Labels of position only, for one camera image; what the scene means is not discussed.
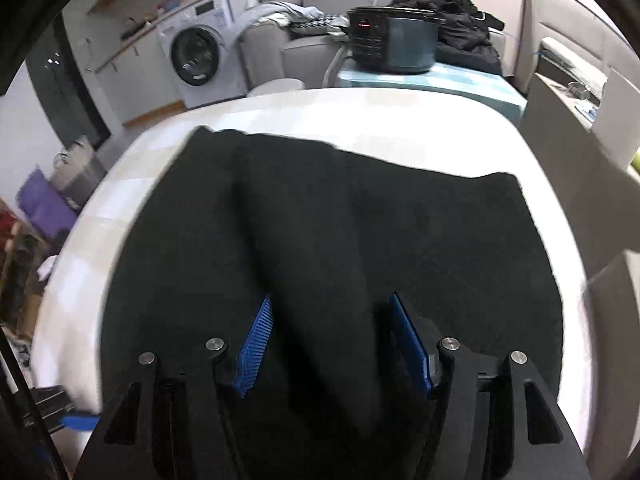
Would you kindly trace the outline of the black knit sweater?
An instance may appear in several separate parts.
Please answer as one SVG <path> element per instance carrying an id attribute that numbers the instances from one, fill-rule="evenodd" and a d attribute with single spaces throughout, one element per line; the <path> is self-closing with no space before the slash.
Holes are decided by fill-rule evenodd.
<path id="1" fill-rule="evenodd" d="M 402 478 L 430 409 L 390 332 L 403 292 L 473 351 L 560 384 L 562 301 L 516 177 L 464 178 L 332 146 L 195 130 L 108 290 L 100 445 L 110 479 Z M 253 388 L 236 357 L 264 299 Z"/>

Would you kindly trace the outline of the black clothes pile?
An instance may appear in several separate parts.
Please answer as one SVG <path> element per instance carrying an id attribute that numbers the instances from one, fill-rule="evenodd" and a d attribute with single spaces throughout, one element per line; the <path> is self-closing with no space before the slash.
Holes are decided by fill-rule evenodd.
<path id="1" fill-rule="evenodd" d="M 435 14 L 439 19 L 437 62 L 502 75 L 500 54 L 491 43 L 490 31 L 502 32 L 504 23 L 471 0 L 392 0 L 390 6 Z"/>

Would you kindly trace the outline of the purple bag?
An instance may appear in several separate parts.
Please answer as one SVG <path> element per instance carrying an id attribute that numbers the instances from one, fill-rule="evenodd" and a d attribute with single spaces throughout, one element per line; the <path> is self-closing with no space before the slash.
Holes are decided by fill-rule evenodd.
<path id="1" fill-rule="evenodd" d="M 77 219 L 76 212 L 39 167 L 32 170 L 17 191 L 16 202 L 29 223 L 48 240 L 61 232 L 69 233 Z"/>

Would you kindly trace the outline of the plaid bed cover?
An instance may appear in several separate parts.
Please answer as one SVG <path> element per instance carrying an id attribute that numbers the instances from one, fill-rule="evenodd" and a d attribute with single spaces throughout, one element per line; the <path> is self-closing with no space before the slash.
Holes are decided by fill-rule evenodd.
<path id="1" fill-rule="evenodd" d="M 559 406 L 580 445 L 589 440 L 592 345 L 586 276 L 552 186 L 518 129 L 492 108 L 451 94 L 329 88 L 253 96 L 190 110 L 142 132 L 90 198 L 56 260 L 35 328 L 30 368 L 82 408 L 101 405 L 98 341 L 122 243 L 195 128 L 326 142 L 401 166 L 462 177 L 513 174 L 544 242 L 563 303 Z"/>

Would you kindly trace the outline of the woven laundry basket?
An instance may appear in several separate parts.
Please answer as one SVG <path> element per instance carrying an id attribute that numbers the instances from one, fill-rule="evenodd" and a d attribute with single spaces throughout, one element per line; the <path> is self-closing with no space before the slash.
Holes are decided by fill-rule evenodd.
<path id="1" fill-rule="evenodd" d="M 89 139 L 81 136 L 53 159 L 51 184 L 74 209 L 82 209 L 106 176 Z"/>

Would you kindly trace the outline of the light blue side table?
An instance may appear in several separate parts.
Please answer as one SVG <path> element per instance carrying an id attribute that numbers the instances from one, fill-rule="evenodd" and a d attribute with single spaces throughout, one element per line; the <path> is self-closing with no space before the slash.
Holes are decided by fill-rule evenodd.
<path id="1" fill-rule="evenodd" d="M 527 100 L 503 77 L 436 63 L 422 74 L 383 74 L 362 70 L 349 58 L 337 73 L 340 88 L 395 88 L 464 96 L 485 104 L 519 126 Z"/>

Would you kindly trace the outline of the dark rice cooker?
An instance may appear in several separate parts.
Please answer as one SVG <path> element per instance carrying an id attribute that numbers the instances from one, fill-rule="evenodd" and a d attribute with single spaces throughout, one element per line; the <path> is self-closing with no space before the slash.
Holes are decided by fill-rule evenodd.
<path id="1" fill-rule="evenodd" d="M 433 11 L 356 6 L 348 20 L 352 58 L 364 70 L 422 74 L 436 63 L 442 20 Z"/>

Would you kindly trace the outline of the grey sofa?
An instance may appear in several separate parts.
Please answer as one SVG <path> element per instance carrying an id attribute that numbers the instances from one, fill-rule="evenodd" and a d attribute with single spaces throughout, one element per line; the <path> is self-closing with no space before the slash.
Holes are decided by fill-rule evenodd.
<path id="1" fill-rule="evenodd" d="M 344 14 L 355 6 L 386 4 L 390 0 L 273 0 L 315 6 L 324 14 Z M 242 33 L 240 47 L 250 88 L 268 81 L 293 78 L 308 89 L 322 86 L 324 73 L 340 50 L 328 34 L 299 35 L 273 20 L 250 26 Z"/>

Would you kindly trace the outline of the white washing machine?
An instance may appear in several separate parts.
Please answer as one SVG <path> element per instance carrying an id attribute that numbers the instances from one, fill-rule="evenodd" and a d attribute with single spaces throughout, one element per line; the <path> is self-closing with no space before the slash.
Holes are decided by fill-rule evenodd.
<path id="1" fill-rule="evenodd" d="M 187 108 L 242 98 L 247 94 L 228 0 L 198 0 L 157 27 L 182 102 Z"/>

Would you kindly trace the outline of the beige bed headboard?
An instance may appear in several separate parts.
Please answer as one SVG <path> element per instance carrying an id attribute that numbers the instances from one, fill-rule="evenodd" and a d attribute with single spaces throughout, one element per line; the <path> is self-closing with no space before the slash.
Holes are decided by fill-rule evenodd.
<path id="1" fill-rule="evenodd" d="M 575 0 L 523 0 L 513 82 L 523 93 L 536 72 L 541 40 L 550 37 L 603 73 L 639 83 L 639 58 L 612 27 Z"/>

